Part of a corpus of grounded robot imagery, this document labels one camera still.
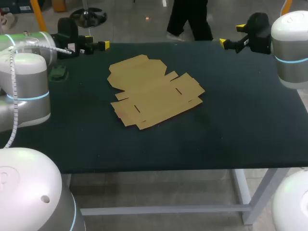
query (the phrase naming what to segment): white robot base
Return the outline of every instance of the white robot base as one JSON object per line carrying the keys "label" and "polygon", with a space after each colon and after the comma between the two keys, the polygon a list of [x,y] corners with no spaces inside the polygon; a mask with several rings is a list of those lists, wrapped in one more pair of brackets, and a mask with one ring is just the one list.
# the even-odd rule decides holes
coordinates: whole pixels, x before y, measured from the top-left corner
{"label": "white robot base", "polygon": [[307,231],[308,170],[287,177],[278,187],[272,214],[277,231]]}
{"label": "white robot base", "polygon": [[59,169],[32,149],[0,149],[0,205],[0,230],[86,230]]}

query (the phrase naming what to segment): cardboard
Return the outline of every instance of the cardboard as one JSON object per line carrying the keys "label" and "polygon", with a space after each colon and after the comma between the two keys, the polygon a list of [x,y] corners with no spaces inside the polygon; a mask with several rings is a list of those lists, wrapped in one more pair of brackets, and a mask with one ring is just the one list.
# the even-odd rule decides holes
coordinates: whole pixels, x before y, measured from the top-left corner
{"label": "cardboard", "polygon": [[190,75],[165,75],[161,60],[139,55],[110,66],[108,81],[124,92],[113,102],[116,115],[125,126],[151,127],[202,103],[198,97],[205,90]]}

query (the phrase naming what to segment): dark green table cover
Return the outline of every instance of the dark green table cover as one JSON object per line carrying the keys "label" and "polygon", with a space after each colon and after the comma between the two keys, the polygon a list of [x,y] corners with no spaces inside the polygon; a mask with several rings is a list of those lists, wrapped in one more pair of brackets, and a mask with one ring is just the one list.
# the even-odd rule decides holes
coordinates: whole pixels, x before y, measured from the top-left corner
{"label": "dark green table cover", "polygon": [[[139,54],[189,73],[206,90],[203,103],[145,130],[124,127],[108,68]],[[271,55],[217,42],[111,44],[59,63],[69,78],[50,83],[50,119],[18,129],[13,147],[46,154],[62,173],[308,166],[308,115]]]}

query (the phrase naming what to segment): person's leg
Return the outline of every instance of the person's leg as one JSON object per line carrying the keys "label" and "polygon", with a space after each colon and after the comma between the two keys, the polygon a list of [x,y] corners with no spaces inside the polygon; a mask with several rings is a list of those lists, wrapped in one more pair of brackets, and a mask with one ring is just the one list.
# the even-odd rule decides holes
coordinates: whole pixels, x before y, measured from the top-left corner
{"label": "person's leg", "polygon": [[211,28],[206,21],[206,5],[207,0],[192,0],[190,2],[188,21],[196,41],[213,40]]}
{"label": "person's leg", "polygon": [[186,7],[188,2],[189,0],[174,0],[172,13],[167,27],[167,31],[174,36],[179,36],[184,31],[183,27],[188,19]]}

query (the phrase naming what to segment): metal table frame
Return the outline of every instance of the metal table frame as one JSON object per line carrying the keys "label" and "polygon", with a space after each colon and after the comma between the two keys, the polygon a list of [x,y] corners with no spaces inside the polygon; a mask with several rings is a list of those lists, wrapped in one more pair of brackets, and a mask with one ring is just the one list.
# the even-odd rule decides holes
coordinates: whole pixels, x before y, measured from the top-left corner
{"label": "metal table frame", "polygon": [[[243,169],[233,169],[239,205],[177,205],[177,206],[143,206],[143,207],[114,207],[114,208],[82,208],[84,216],[123,215],[123,214],[155,214],[155,213],[213,213],[213,212],[242,212],[244,225],[252,225],[261,214],[263,208],[271,199],[278,186],[288,173],[289,168],[269,168],[258,186],[255,194],[250,196]],[[63,179],[70,185],[71,174]]]}

